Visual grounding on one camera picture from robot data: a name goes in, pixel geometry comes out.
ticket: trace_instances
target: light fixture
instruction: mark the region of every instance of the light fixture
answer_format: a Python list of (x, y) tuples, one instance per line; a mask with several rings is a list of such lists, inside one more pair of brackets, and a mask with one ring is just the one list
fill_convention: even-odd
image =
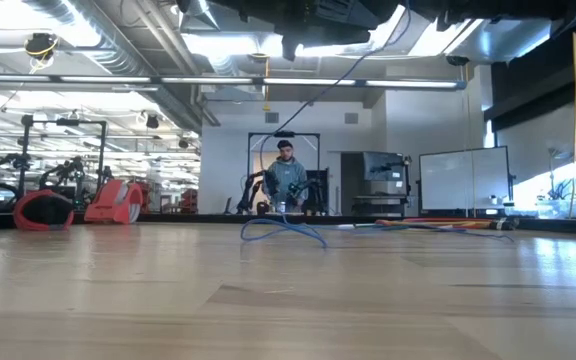
[(437, 56), (443, 53), (471, 22), (472, 20), (466, 19), (462, 23), (450, 26), (446, 31), (437, 31), (437, 20), (435, 20), (424, 30), (408, 55)]
[(251, 78), (237, 77), (164, 77), (162, 83), (166, 84), (197, 84), (197, 85), (250, 85)]
[(223, 58), (231, 55), (248, 55), (259, 52), (257, 39), (250, 35), (199, 36), (183, 34), (188, 50), (208, 58)]
[(292, 78), (265, 78), (265, 85), (334, 85), (353, 86), (355, 80), (335, 80), (335, 79), (292, 79)]
[[(9, 75), (0, 75), (0, 82), (19, 82), (16, 78), (17, 75), (11, 80)], [(183, 83), (183, 84), (212, 84), (212, 85), (298, 85), (298, 86), (332, 86), (337, 83), (336, 79), (319, 79), (319, 78), (264, 78), (264, 77), (249, 77), (249, 78), (234, 78), (234, 77), (110, 77), (110, 76), (60, 76), (52, 75), (50, 77), (41, 76), (36, 78), (43, 78), (40, 82), (44, 83), (85, 83), (91, 81), (92, 83), (99, 82), (126, 82), (134, 83), (147, 83), (147, 82), (162, 82), (162, 83)], [(355, 79), (355, 80), (341, 80), (338, 86), (342, 87), (382, 87), (382, 88), (417, 88), (417, 89), (463, 89), (463, 84), (454, 81), (432, 81), (432, 80), (415, 80), (407, 79), (405, 81), (397, 80), (370, 80), (370, 79)]]
[(116, 92), (156, 92), (159, 88), (155, 86), (113, 86), (111, 90)]
[(106, 139), (126, 139), (126, 140), (162, 140), (157, 135), (108, 135)]
[(157, 120), (157, 115), (148, 115), (148, 120), (146, 120), (146, 127), (149, 129), (156, 129), (159, 127), (159, 120)]
[(62, 76), (65, 82), (72, 83), (149, 83), (150, 78), (138, 76)]
[(444, 50), (444, 54), (451, 54), (453, 51), (455, 51), (455, 49), (457, 49), (459, 45), (461, 45), (464, 41), (466, 41), (466, 39), (468, 39), (468, 37), (475, 30), (477, 30), (483, 23), (484, 23), (483, 19), (476, 19), (473, 22), (471, 22), (470, 25), (468, 25), (468, 27), (466, 28), (466, 30), (464, 30), (461, 34), (459, 34), (459, 36), (457, 36), (457, 38), (452, 43), (450, 43), (450, 45), (446, 48), (446, 50)]
[[(19, 152), (19, 149), (0, 149), (0, 155), (1, 154), (10, 154), (10, 153), (15, 153), (15, 152)], [(84, 155), (90, 155), (90, 156), (98, 156), (99, 152), (98, 151), (80, 151), (80, 150), (76, 150), (76, 149), (72, 149), (72, 150), (28, 150), (28, 154), (30, 155), (39, 155), (39, 156), (45, 156), (45, 157), (62, 157), (62, 156), (84, 156)], [(126, 159), (126, 160), (140, 160), (141, 158), (145, 157), (145, 156), (151, 156), (151, 157), (165, 157), (165, 158), (194, 158), (197, 155), (195, 155), (194, 152), (191, 151), (161, 151), (161, 152), (150, 152), (148, 154), (145, 154), (144, 152), (140, 152), (140, 151), (125, 151), (125, 152), (120, 152), (120, 151), (106, 151), (104, 152), (104, 157), (109, 157), (109, 158), (114, 158), (114, 159)]]
[(456, 81), (367, 80), (366, 86), (385, 88), (458, 89)]
[(45, 75), (8, 75), (0, 74), (0, 81), (3, 82), (49, 82), (50, 77)]

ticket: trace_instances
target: tangled blue cable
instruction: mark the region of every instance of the tangled blue cable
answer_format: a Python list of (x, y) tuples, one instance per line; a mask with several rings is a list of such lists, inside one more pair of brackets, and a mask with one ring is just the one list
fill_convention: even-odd
[[(294, 231), (296, 233), (299, 233), (299, 234), (305, 235), (309, 238), (317, 240), (319, 243), (321, 243), (321, 247), (325, 249), (328, 247), (328, 242), (326, 241), (326, 239), (324, 239), (324, 237), (321, 235), (321, 233), (319, 233), (319, 231), (317, 231), (317, 229), (326, 230), (326, 231), (339, 231), (339, 232), (350, 233), (353, 235), (375, 234), (375, 233), (379, 233), (382, 231), (396, 231), (396, 230), (406, 230), (406, 229), (425, 229), (425, 230), (431, 230), (431, 231), (435, 231), (435, 232), (458, 233), (458, 234), (467, 235), (467, 236), (486, 237), (486, 238), (492, 238), (492, 239), (497, 239), (497, 240), (508, 239), (508, 240), (510, 240), (510, 242), (513, 242), (513, 243), (515, 242), (511, 237), (509, 237), (507, 235), (477, 234), (477, 233), (469, 232), (466, 229), (451, 229), (451, 228), (443, 228), (443, 227), (424, 225), (424, 224), (415, 224), (415, 223), (411, 223), (410, 225), (401, 225), (401, 226), (384, 226), (384, 225), (375, 224), (372, 226), (367, 226), (367, 227), (362, 227), (362, 228), (341, 229), (337, 226), (315, 226), (315, 225), (308, 225), (308, 224), (291, 224), (288, 222), (288, 219), (286, 219), (285, 215), (283, 216), (283, 220), (284, 220), (283, 222), (270, 220), (270, 219), (253, 219), (253, 220), (250, 220), (241, 227), (241, 233), (240, 233), (241, 239), (244, 242), (259, 241), (259, 240), (267, 239), (271, 236), (277, 235), (277, 234), (285, 232), (285, 231)], [(259, 236), (247, 236), (246, 235), (246, 229), (251, 225), (276, 225), (279, 227), (279, 229), (275, 229), (271, 232), (268, 232), (268, 233), (265, 233), (265, 234), (259, 235)]]

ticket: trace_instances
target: black metal stand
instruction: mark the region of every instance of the black metal stand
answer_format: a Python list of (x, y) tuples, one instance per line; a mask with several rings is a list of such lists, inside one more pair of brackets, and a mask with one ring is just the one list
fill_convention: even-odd
[[(70, 119), (59, 119), (56, 121), (37, 121), (34, 120), (32, 115), (24, 115), (21, 118), (21, 123), (24, 125), (24, 138), (22, 144), (22, 155), (28, 154), (28, 144), (30, 142), (30, 128), (34, 124), (57, 124), (58, 126), (79, 126), (82, 123), (80, 120), (70, 120)], [(106, 147), (106, 132), (108, 124), (105, 121), (84, 121), (86, 124), (95, 124), (101, 126), (100, 135), (100, 146), (99, 146), (99, 167), (97, 169), (97, 191), (99, 191), (103, 185), (102, 174), (104, 173), (104, 149)], [(19, 174), (19, 193), (24, 194), (24, 180), (25, 180), (25, 170), (22, 169)]]

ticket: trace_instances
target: metal frame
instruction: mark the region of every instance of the metal frame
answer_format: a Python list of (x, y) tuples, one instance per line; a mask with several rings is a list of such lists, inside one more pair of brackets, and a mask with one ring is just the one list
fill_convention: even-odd
[[(319, 133), (292, 133), (294, 136), (314, 136), (317, 138), (317, 171), (321, 171), (321, 134)], [(268, 137), (276, 137), (276, 138), (284, 138), (282, 136), (276, 136), (277, 133), (258, 133), (258, 132), (249, 132), (248, 133), (248, 147), (246, 148), (246, 153), (248, 154), (246, 160), (246, 176), (250, 176), (250, 139), (253, 136), (268, 136)]]
[[(80, 120), (68, 120), (68, 119), (59, 119), (59, 120), (34, 120), (32, 115), (24, 115), (21, 120), (22, 124), (24, 125), (24, 136), (23, 136), (23, 145), (21, 153), (22, 155), (28, 154), (28, 145), (30, 143), (30, 128), (33, 124), (57, 124), (58, 126), (79, 126), (82, 122), (85, 124), (96, 124), (101, 126), (101, 135), (99, 136), (100, 139), (100, 146), (99, 146), (99, 167), (98, 167), (98, 174), (97, 174), (97, 191), (101, 189), (102, 186), (102, 176), (104, 170), (104, 150), (106, 147), (106, 133), (108, 128), (108, 123), (106, 121), (80, 121)], [(24, 182), (26, 180), (26, 170), (21, 169), (19, 173), (19, 193), (24, 194)]]

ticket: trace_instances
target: hanging cable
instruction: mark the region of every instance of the hanging cable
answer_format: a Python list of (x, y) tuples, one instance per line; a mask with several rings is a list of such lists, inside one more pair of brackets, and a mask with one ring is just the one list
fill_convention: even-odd
[[(290, 124), (293, 120), (295, 120), (295, 118), (297, 118), (297, 116), (299, 116), (299, 114), (301, 114), (302, 111), (304, 111), (304, 109), (309, 105), (309, 104), (314, 104), (315, 101), (317, 101), (319, 98), (321, 98), (322, 96), (324, 96), (325, 94), (328, 93), (328, 91), (330, 91), (331, 89), (337, 87), (337, 85), (339, 85), (339, 83), (343, 80), (345, 80), (348, 76), (350, 76), (350, 74), (359, 66), (359, 64), (361, 64), (361, 62), (366, 59), (367, 57), (374, 55), (376, 53), (379, 53), (383, 50), (385, 50), (386, 48), (395, 45), (397, 42), (399, 42), (399, 40), (404, 36), (404, 34), (406, 34), (408, 32), (408, 29), (410, 28), (410, 24), (412, 23), (412, 10), (410, 8), (410, 3), (411, 0), (406, 0), (406, 25), (404, 27), (404, 29), (399, 33), (399, 35), (392, 41), (392, 42), (387, 42), (384, 44), (384, 46), (377, 48), (375, 50), (369, 51), (366, 54), (362, 55), (351, 67), (350, 69), (348, 69), (348, 71), (346, 71), (345, 74), (343, 74), (334, 84), (332, 84), (331, 86), (328, 86), (327, 88), (325, 88), (322, 92), (320, 92), (319, 94), (317, 94), (316, 96), (314, 96), (312, 99), (310, 99), (309, 101), (305, 102), (298, 110), (297, 112), (295, 112), (288, 120), (286, 120), (286, 122), (283, 123), (283, 125), (281, 125), (279, 128), (277, 128), (277, 130), (275, 130), (273, 132), (274, 134), (277, 134), (278, 132), (280, 132), (281, 130), (283, 130), (284, 128), (286, 128), (286, 126), (288, 126), (288, 124)], [(395, 33), (395, 31), (397, 30), (398, 26), (395, 26), (395, 28), (392, 30), (393, 33), (392, 35)], [(261, 142), (261, 146), (259, 147), (259, 165), (261, 167), (262, 170), (265, 170), (264, 168), (264, 160), (263, 160), (263, 153), (264, 153), (264, 145), (266, 144), (266, 141), (268, 141), (268, 139), (270, 138), (270, 136), (266, 137), (262, 142)]]
[[(574, 138), (573, 138), (573, 148), (572, 148), (572, 153), (573, 153), (573, 158), (572, 158), (572, 163), (573, 163), (573, 167), (574, 164), (576, 164), (576, 32), (572, 33), (572, 53), (573, 53), (573, 69), (574, 69), (574, 75), (575, 75), (575, 122), (574, 122)], [(571, 196), (570, 196), (570, 211), (568, 212), (568, 217), (572, 218), (573, 215), (573, 208), (574, 208), (574, 204), (575, 204), (575, 183), (576, 183), (576, 179), (575, 179), (575, 175), (573, 172), (573, 176), (572, 176), (572, 192), (571, 192)]]

